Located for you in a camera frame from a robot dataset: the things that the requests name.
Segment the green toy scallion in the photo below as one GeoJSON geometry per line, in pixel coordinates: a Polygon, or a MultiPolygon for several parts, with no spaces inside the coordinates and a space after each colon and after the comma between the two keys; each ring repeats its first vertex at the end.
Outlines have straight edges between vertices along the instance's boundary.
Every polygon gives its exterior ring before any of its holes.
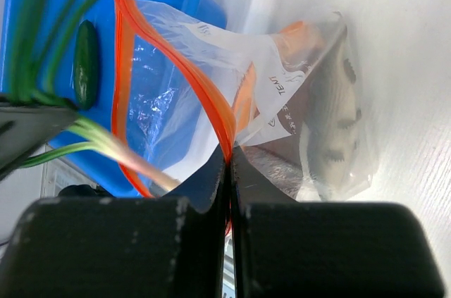
{"type": "Polygon", "coordinates": [[[42,50],[37,53],[35,42],[47,1],[23,0],[18,33],[14,36],[16,43],[12,46],[10,54],[12,66],[8,71],[11,74],[11,90],[8,95],[15,103],[36,103],[40,106],[69,111],[75,116],[75,121],[68,128],[69,131],[84,137],[85,141],[36,156],[27,154],[19,161],[19,167],[29,168],[73,152],[95,150],[119,162],[122,166],[148,177],[164,190],[174,190],[180,184],[179,180],[153,167],[108,130],[80,115],[69,100],[55,93],[56,75],[70,39],[81,17],[98,0],[84,0],[76,11],[71,10],[76,0],[65,0],[42,50]]]}

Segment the grey toy fish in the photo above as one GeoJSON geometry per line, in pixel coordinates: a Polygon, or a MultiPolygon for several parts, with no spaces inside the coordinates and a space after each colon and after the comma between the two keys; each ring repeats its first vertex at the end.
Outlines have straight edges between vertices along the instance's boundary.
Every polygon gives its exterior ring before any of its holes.
{"type": "Polygon", "coordinates": [[[357,74],[347,48],[331,50],[312,73],[305,124],[309,130],[307,166],[323,201],[335,198],[345,183],[359,145],[357,74]]]}

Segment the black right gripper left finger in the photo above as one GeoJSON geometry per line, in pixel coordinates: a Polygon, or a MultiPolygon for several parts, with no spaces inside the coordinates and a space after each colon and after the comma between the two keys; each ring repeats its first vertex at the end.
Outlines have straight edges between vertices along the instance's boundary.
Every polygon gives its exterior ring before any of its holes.
{"type": "Polygon", "coordinates": [[[221,152],[158,199],[54,197],[20,217],[3,297],[220,297],[228,206],[221,152]]]}

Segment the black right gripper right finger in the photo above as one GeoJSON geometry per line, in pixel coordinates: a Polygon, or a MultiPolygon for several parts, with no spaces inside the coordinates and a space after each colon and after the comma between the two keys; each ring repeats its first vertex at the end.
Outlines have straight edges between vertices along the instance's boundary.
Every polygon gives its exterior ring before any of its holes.
{"type": "Polygon", "coordinates": [[[401,204],[298,202],[240,148],[230,162],[237,297],[444,297],[423,228],[401,204]]]}

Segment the blue plastic bin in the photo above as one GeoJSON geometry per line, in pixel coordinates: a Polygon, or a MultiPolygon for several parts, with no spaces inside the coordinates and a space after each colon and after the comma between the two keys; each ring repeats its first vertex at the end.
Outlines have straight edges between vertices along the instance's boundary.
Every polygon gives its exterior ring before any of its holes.
{"type": "MultiPolygon", "coordinates": [[[[1,91],[9,89],[6,74],[8,60],[5,61],[8,46],[11,43],[16,18],[19,15],[21,0],[5,0],[1,34],[1,91]]],[[[40,36],[47,37],[53,21],[56,19],[65,0],[49,0],[47,13],[42,21],[40,36]]],[[[184,13],[200,19],[216,27],[226,27],[226,15],[221,7],[213,0],[155,0],[164,2],[183,11],[184,13]]],[[[99,33],[101,49],[101,76],[99,78],[99,91],[96,104],[85,115],[95,120],[105,128],[111,128],[111,110],[113,105],[113,92],[115,83],[115,10],[113,0],[98,0],[82,19],[91,20],[99,33]]],[[[70,41],[68,51],[64,55],[58,77],[56,78],[56,91],[62,97],[73,99],[72,84],[73,50],[75,35],[70,41]]],[[[84,151],[69,155],[69,160],[81,168],[93,181],[97,182],[106,191],[115,197],[141,197],[132,184],[124,176],[120,166],[111,159],[101,156],[93,151],[84,151]]]]}

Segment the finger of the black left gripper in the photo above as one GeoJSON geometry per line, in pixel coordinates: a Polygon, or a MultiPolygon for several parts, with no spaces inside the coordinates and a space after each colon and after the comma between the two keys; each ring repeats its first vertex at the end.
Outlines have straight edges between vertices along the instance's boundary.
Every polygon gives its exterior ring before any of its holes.
{"type": "Polygon", "coordinates": [[[67,107],[13,104],[1,94],[1,179],[22,166],[42,145],[72,125],[67,107]]]}

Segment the green toy cucumber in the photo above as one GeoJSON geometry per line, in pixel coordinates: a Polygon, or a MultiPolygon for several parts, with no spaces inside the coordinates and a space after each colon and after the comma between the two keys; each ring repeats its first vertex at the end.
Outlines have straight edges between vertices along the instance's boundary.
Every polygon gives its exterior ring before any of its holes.
{"type": "Polygon", "coordinates": [[[84,20],[79,28],[73,58],[73,86],[78,107],[89,110],[97,99],[100,76],[99,39],[94,24],[84,20]]]}

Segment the clear zip bag orange zipper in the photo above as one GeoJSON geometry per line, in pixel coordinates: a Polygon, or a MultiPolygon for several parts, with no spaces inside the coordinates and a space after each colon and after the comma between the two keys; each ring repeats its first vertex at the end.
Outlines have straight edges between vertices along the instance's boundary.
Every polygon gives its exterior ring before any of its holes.
{"type": "Polygon", "coordinates": [[[204,23],[167,4],[114,0],[111,129],[144,160],[188,179],[234,147],[297,201],[368,188],[359,71],[342,14],[316,9],[268,35],[204,23]]]}

